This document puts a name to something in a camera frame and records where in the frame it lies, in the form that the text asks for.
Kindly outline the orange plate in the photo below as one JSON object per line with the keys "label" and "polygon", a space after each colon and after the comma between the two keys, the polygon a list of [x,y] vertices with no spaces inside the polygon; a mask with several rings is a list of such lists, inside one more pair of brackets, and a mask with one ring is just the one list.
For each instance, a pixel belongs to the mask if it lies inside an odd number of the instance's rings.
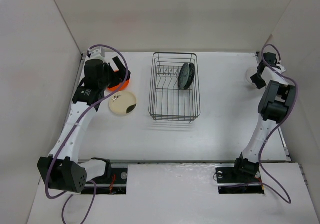
{"label": "orange plate", "polygon": [[106,91],[114,92],[117,89],[119,91],[125,90],[128,87],[129,83],[130,83],[131,72],[128,71],[127,79],[126,79],[126,81],[124,82],[123,85],[122,85],[122,83],[123,83],[122,78],[125,77],[125,73],[121,74],[120,70],[116,70],[114,72],[114,75],[115,75],[115,78],[113,79],[113,83],[106,89]]}

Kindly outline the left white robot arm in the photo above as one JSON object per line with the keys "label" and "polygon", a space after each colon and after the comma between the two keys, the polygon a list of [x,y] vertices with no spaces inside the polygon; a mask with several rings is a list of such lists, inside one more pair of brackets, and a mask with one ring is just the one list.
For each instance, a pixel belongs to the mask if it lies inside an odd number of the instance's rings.
{"label": "left white robot arm", "polygon": [[88,126],[100,104],[108,96],[105,90],[122,88],[130,78],[128,64],[123,55],[112,58],[118,70],[114,70],[102,55],[89,55],[83,67],[84,77],[80,80],[71,102],[71,110],[57,143],[45,157],[40,157],[38,170],[50,189],[80,193],[87,182],[97,178],[105,183],[111,179],[112,165],[109,159],[93,157],[79,163],[80,147]]}

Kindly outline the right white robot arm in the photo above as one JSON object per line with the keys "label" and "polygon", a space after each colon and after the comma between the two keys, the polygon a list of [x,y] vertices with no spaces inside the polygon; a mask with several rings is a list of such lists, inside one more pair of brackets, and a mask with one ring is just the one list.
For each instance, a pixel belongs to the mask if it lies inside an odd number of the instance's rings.
{"label": "right white robot arm", "polygon": [[258,89],[265,88],[265,91],[258,105],[257,126],[231,168],[231,175],[237,181],[257,174],[266,143],[276,128],[289,117],[296,103],[297,85],[288,83],[289,79],[283,76],[284,71],[276,54],[267,52],[263,54],[257,72],[250,77]]}

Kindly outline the cream plate with black spot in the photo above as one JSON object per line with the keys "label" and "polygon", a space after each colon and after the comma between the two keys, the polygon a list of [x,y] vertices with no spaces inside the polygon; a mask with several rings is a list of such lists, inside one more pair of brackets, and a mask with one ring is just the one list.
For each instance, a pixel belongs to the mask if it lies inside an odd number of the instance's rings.
{"label": "cream plate with black spot", "polygon": [[129,91],[119,91],[109,98],[109,108],[116,115],[127,115],[137,106],[136,96]]}

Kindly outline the blue floral plate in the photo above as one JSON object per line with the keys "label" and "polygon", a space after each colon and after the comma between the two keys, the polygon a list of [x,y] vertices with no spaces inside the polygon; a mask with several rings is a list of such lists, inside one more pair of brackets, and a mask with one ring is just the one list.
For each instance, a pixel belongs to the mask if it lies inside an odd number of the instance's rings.
{"label": "blue floral plate", "polygon": [[186,86],[188,79],[189,79],[189,75],[190,75],[190,65],[188,63],[185,63],[179,72],[179,76],[178,76],[178,88],[179,89],[184,89],[184,87]]}

